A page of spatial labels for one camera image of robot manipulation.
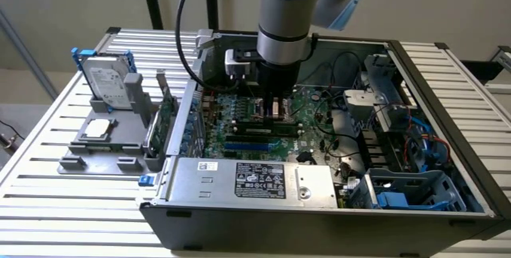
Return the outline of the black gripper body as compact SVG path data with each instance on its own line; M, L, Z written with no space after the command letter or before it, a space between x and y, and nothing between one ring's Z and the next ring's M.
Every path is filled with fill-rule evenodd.
M257 82L266 94L282 95L298 82L301 62L277 65L267 61L257 63Z

